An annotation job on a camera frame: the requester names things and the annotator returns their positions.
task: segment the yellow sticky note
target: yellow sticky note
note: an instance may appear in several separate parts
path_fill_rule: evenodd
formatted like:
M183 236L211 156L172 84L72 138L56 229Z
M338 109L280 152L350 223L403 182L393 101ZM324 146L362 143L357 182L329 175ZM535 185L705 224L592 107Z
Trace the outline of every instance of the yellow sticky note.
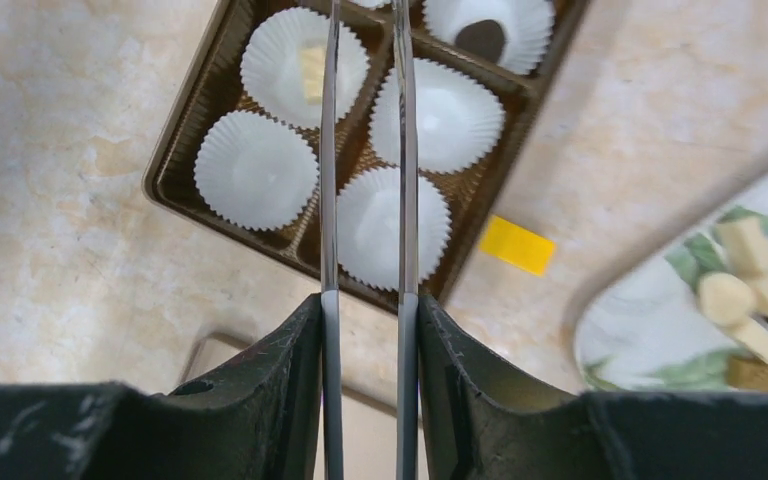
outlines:
M543 276L552 252L555 251L555 244L507 220L492 216L479 248L526 272Z

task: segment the brown plastic tray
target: brown plastic tray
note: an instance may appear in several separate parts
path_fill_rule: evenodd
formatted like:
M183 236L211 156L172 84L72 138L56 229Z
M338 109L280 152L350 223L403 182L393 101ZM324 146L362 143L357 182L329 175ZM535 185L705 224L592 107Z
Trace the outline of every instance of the brown plastic tray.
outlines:
M519 76L440 42L426 33L422 9L411 9L414 55L452 67L476 79L505 108L499 143L471 168L455 174L423 172L445 195L451 210L451 239L437 271L421 289L445 301L469 257L497 195L527 138L552 79L561 65L589 0L554 0L555 27L542 64ZM158 141L144 178L153 202L253 248L300 272L319 278L318 197L289 226L257 232L226 222L199 195L193 168L202 139L220 117L233 110L265 113L245 92L240 59L257 26L277 11L304 4L323 13L327 0L220 0L198 48L178 99ZM358 173L384 165L369 143L369 116L387 71L393 66L392 14L389 8L371 11L344 1L342 21L360 38L370 57L369 75L349 114L337 125L337 188ZM318 152L319 131L296 129ZM397 310L397 294L367 287L340 272L340 287L390 312Z

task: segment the yellow block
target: yellow block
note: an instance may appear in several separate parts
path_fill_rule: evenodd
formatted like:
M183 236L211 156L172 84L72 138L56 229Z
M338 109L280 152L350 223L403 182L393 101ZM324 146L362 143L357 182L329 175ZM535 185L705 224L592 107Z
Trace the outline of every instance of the yellow block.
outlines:
M490 217L479 248L526 272L543 276L555 244L494 215Z

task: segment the table surface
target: table surface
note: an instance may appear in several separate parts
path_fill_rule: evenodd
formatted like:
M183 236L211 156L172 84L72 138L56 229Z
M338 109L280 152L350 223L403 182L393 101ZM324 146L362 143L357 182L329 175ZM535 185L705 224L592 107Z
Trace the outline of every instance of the table surface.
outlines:
M0 0L0 382L179 380L318 282L151 205L140 180L215 0ZM538 278L472 255L447 304L582 388L587 301L768 167L768 1L598 0L494 208L553 240ZM344 296L346 384L395 401L396 322Z

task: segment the tongs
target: tongs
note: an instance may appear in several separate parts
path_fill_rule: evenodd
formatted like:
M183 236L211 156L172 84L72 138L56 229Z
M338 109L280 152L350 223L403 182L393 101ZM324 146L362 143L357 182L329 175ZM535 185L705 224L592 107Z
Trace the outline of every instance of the tongs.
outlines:
M418 434L418 379L416 315L419 304L417 223L416 85L409 0L391 0L393 52L399 83L401 118L401 194L399 260L398 450L396 476L416 478ZM337 159L336 98L337 45L340 38L340 0L331 0L331 21L325 54L322 125L319 141L319 201L321 231L323 342L323 397L325 417L325 471L329 480L343 479L343 430L340 366L340 311L337 284Z

